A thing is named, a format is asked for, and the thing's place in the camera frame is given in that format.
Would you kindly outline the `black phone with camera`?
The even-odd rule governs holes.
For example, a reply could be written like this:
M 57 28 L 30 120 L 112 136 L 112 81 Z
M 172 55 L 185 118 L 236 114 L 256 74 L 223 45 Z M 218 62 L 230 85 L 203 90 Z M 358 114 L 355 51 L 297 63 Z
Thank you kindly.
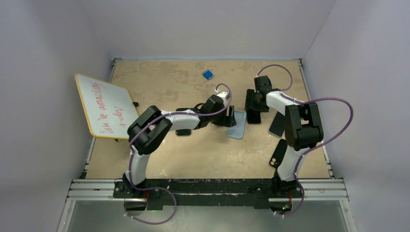
M 261 113 L 258 111 L 247 111 L 247 123 L 248 124 L 261 124 Z

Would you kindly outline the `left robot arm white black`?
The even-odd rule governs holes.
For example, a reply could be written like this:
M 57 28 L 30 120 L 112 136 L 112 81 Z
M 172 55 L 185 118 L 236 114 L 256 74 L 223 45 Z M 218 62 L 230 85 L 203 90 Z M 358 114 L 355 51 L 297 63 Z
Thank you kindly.
M 125 177 L 125 191 L 133 198 L 144 193 L 146 169 L 150 155 L 159 148 L 170 131 L 198 130 L 213 124 L 231 128 L 236 125 L 234 107 L 230 105 L 229 92 L 212 95 L 197 107 L 178 111 L 162 111 L 156 106 L 148 107 L 128 128 L 130 162 Z

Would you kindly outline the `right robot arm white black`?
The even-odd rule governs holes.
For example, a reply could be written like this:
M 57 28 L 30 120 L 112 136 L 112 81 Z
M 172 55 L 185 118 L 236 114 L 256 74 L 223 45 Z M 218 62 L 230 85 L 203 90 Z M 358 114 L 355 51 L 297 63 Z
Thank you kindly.
M 297 187 L 299 165 L 304 161 L 304 152 L 314 148 L 323 139 L 319 108 L 316 103 L 297 101 L 273 88 L 268 76 L 254 78 L 254 89 L 248 89 L 245 111 L 249 124 L 260 124 L 261 113 L 270 109 L 277 111 L 276 125 L 284 130 L 274 154 L 275 170 L 271 190 L 279 197 Z

